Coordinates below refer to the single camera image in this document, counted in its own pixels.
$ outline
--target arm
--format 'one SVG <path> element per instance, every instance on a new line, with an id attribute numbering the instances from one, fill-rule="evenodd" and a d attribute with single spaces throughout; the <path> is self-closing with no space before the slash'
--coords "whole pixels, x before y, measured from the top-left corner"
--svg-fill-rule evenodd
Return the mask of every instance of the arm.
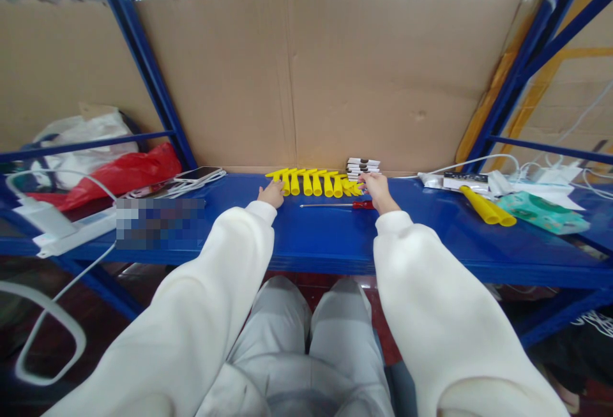
<path id="1" fill-rule="evenodd" d="M 268 267 L 283 183 L 221 214 L 200 255 L 172 272 L 96 370 L 48 415 L 193 416 L 221 369 Z"/>
<path id="2" fill-rule="evenodd" d="M 374 243 L 381 305 L 415 381 L 419 415 L 566 416 L 486 288 L 432 229 L 400 210 L 385 176 L 364 181 L 381 214 Z"/>

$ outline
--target screwdriver handle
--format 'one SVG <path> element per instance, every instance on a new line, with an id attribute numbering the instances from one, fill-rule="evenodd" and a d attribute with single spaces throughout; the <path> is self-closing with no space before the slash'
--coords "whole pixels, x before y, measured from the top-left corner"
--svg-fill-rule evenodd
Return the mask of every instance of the screwdriver handle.
<path id="1" fill-rule="evenodd" d="M 375 207 L 372 205 L 372 201 L 353 202 L 353 209 L 375 209 Z"/>

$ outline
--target cardboard sheet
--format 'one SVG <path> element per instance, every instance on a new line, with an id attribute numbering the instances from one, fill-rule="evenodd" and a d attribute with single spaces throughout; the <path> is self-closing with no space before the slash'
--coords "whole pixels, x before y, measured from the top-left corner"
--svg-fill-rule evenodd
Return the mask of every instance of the cardboard sheet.
<path id="1" fill-rule="evenodd" d="M 143 26 L 200 164 L 293 166 L 284 0 L 150 0 Z"/>
<path id="2" fill-rule="evenodd" d="M 520 1 L 290 0 L 298 165 L 453 164 Z"/>
<path id="3" fill-rule="evenodd" d="M 79 102 L 162 125 L 111 10 L 101 3 L 0 2 L 0 151 L 14 151 Z"/>
<path id="4" fill-rule="evenodd" d="M 521 0 L 149 0 L 139 16 L 201 164 L 399 175 L 453 163 Z M 0 4 L 0 150 L 78 103 L 161 129 L 102 4 Z"/>

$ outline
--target yellow plastic tube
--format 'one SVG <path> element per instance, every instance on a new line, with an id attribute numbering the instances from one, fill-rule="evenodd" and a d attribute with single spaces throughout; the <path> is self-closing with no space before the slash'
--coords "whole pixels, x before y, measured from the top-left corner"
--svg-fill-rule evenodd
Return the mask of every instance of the yellow plastic tube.
<path id="1" fill-rule="evenodd" d="M 294 171 L 292 173 L 292 182 L 290 183 L 290 186 L 292 188 L 292 195 L 300 194 L 300 184 L 298 183 L 298 175 L 304 173 L 305 171 L 306 171 L 305 169 L 301 169 L 301 170 Z"/>
<path id="2" fill-rule="evenodd" d="M 321 182 L 319 181 L 319 175 L 324 174 L 326 170 L 316 171 L 313 173 L 313 195 L 321 197 L 323 191 L 321 190 Z"/>
<path id="3" fill-rule="evenodd" d="M 287 171 L 283 171 L 282 176 L 283 176 L 283 195 L 284 197 L 289 195 L 289 175 L 292 174 L 294 171 L 298 171 L 297 168 L 292 168 L 292 169 L 287 169 Z"/>
<path id="4" fill-rule="evenodd" d="M 330 180 L 330 176 L 334 176 L 335 174 L 338 174 L 338 171 L 328 171 L 323 174 L 324 195 L 327 197 L 334 196 L 334 189 L 332 188 L 332 181 Z"/>
<path id="5" fill-rule="evenodd" d="M 343 178 L 346 178 L 346 174 L 337 174 L 334 176 L 334 196 L 341 198 L 343 196 Z"/>
<path id="6" fill-rule="evenodd" d="M 483 219 L 486 224 L 494 225 L 500 222 L 500 218 L 490 207 L 490 205 L 488 205 L 488 201 L 486 199 L 477 193 L 474 193 L 467 186 L 461 186 L 460 192 L 462 192 L 471 205 L 473 205 L 474 210 L 481 216 L 481 219 Z"/>
<path id="7" fill-rule="evenodd" d="M 273 178 L 274 182 L 277 182 L 279 179 L 281 179 L 281 175 L 285 172 L 289 170 L 289 168 L 283 168 L 282 170 L 278 170 L 272 173 L 268 173 L 266 175 L 267 178 Z"/>
<path id="8" fill-rule="evenodd" d="M 485 201 L 489 203 L 490 208 L 492 208 L 494 210 L 494 213 L 498 215 L 498 218 L 500 219 L 500 225 L 502 225 L 503 227 L 513 227 L 515 224 L 517 224 L 517 219 L 511 216 L 505 210 L 503 210 L 496 203 L 490 202 L 489 200 Z"/>
<path id="9" fill-rule="evenodd" d="M 353 188 L 357 185 L 355 181 L 349 181 L 348 179 L 343 180 L 343 192 L 348 197 L 353 197 L 355 195 Z"/>
<path id="10" fill-rule="evenodd" d="M 313 170 L 306 170 L 304 173 L 302 173 L 302 190 L 307 197 L 313 195 L 313 186 L 311 185 L 310 175 L 315 171 L 317 171 L 317 168 Z"/>

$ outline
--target floor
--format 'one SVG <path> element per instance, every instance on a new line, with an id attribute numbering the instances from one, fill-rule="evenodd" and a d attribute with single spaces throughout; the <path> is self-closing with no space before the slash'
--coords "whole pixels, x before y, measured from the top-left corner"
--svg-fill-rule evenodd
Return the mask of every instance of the floor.
<path id="1" fill-rule="evenodd" d="M 29 284 L 49 295 L 53 295 L 71 279 L 70 275 L 60 271 L 51 262 L 42 264 L 38 259 L 5 259 L 1 263 L 0 279 Z M 143 305 L 149 304 L 158 284 L 166 276 L 163 266 L 114 263 L 105 264 L 105 269 Z M 284 275 L 294 282 L 312 310 L 321 296 L 342 278 L 339 275 L 269 271 L 264 279 L 274 275 Z M 352 278 L 361 284 L 372 304 L 373 325 L 379 334 L 386 364 L 400 361 L 402 357 L 383 315 L 375 277 Z M 508 288 L 501 293 L 504 297 L 520 294 L 517 291 L 509 291 Z M 19 354 L 19 346 L 27 337 L 39 312 L 35 307 L 20 310 L 27 316 L 3 323 L 4 326 L 8 324 L 8 327 L 0 331 L 0 353 L 3 358 L 0 370 L 4 382 L 0 384 L 1 415 L 41 415 L 92 373 L 106 348 L 129 324 L 123 316 L 83 285 L 76 285 L 69 291 L 61 300 L 61 305 L 76 318 L 86 332 L 87 347 L 84 355 L 64 379 L 53 386 L 28 387 L 14 379 L 10 371 Z M 47 319 L 32 346 L 26 367 L 34 373 L 52 376 L 70 359 L 73 349 L 74 342 L 70 335 L 53 319 Z M 596 382 L 590 383 L 581 406 L 581 415 L 584 417 L 613 417 L 613 390 Z"/>

